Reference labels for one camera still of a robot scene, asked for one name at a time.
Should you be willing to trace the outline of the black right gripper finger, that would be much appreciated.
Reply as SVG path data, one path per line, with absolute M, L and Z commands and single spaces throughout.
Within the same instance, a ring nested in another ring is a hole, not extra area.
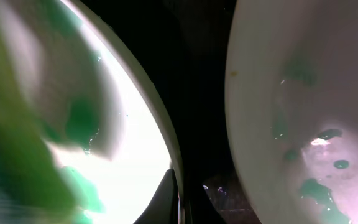
M 166 171 L 154 196 L 134 224 L 178 224 L 178 187 L 173 169 Z

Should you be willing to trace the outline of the mint green plate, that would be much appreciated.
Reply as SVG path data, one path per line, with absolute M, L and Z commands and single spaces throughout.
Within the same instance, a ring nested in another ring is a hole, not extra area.
M 225 110 L 262 223 L 358 223 L 358 0 L 236 2 Z
M 81 20 L 81 36 L 97 55 L 104 75 L 107 130 L 102 154 L 88 168 L 104 203 L 92 223 L 134 223 L 173 169 L 178 187 L 178 222 L 183 196 L 181 157 L 172 122 L 153 83 L 131 51 L 90 8 L 61 1 Z

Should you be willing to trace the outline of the green yellow scrub sponge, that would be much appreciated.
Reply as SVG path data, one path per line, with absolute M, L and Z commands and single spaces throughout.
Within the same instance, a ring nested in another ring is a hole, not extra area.
M 61 1 L 0 1 L 0 223 L 92 223 L 104 75 Z

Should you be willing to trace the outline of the round black serving tray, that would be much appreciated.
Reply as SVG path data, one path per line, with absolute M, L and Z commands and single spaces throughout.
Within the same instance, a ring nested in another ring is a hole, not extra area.
M 125 43 L 157 89 L 183 161 L 186 220 L 257 223 L 226 132 L 224 79 L 235 2 L 85 0 Z

